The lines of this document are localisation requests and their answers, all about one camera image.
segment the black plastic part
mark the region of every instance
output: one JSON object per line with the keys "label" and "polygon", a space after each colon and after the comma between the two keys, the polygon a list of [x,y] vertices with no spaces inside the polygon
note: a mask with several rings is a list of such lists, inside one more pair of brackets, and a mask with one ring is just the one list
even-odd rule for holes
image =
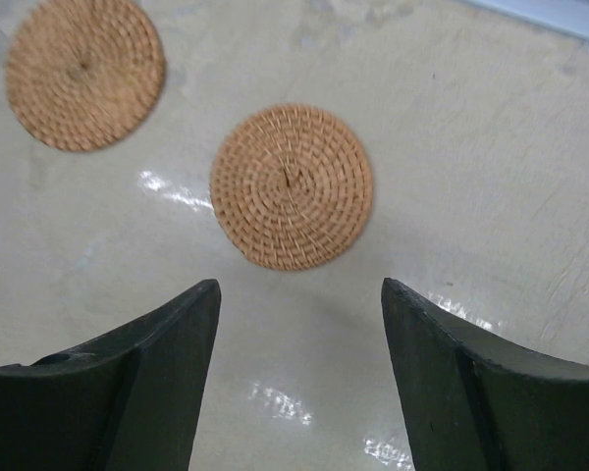
{"label": "black plastic part", "polygon": [[0,367],[0,471],[187,471],[218,326],[201,282],[31,366]]}
{"label": "black plastic part", "polygon": [[387,279],[416,471],[589,471],[589,366],[523,348]]}

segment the woven coaster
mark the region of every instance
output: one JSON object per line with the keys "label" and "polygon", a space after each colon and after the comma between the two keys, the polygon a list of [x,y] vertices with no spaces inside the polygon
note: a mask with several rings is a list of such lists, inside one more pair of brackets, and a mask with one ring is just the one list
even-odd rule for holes
{"label": "woven coaster", "polygon": [[157,101],[165,62],[131,0],[49,0],[20,26],[7,94],[22,125],[63,150],[92,150],[134,130]]}
{"label": "woven coaster", "polygon": [[362,144],[317,108],[276,106],[227,137],[210,176],[216,217],[244,256],[277,270],[327,262],[364,228],[373,199]]}

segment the wicker coaster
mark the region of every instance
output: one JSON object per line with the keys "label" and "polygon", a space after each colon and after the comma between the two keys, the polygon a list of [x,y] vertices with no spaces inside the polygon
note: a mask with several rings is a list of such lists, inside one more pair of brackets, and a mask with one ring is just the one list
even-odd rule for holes
{"label": "wicker coaster", "polygon": [[251,116],[223,143],[210,192],[225,233],[253,263],[310,268],[355,241],[373,183],[362,144],[338,118],[301,105]]}
{"label": "wicker coaster", "polygon": [[7,93],[22,125],[63,150],[125,137],[148,115],[164,81],[150,19],[131,0],[49,0],[20,26]]}

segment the glossy white surface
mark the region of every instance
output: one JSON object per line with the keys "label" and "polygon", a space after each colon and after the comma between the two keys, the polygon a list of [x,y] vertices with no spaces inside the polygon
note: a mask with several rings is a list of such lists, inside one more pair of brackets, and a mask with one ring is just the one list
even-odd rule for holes
{"label": "glossy white surface", "polygon": [[[216,278],[191,469],[409,470],[384,277],[589,363],[588,44],[443,0],[141,0],[162,98],[123,142],[69,154],[5,98],[8,40],[34,3],[0,0],[0,365]],[[300,273],[246,262],[208,194],[225,134],[283,101],[349,123],[376,179],[363,236]]]}

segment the brown woven mat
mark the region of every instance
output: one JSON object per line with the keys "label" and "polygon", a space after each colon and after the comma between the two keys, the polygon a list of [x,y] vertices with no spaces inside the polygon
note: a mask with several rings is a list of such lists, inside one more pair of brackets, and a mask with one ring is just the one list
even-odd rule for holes
{"label": "brown woven mat", "polygon": [[7,92],[18,120],[37,139],[91,150],[146,118],[164,70],[157,32],[131,0],[49,0],[15,36]]}
{"label": "brown woven mat", "polygon": [[369,215],[373,183],[362,144],[317,108],[276,106],[240,124],[210,177],[216,217],[253,263],[310,268],[355,241]]}

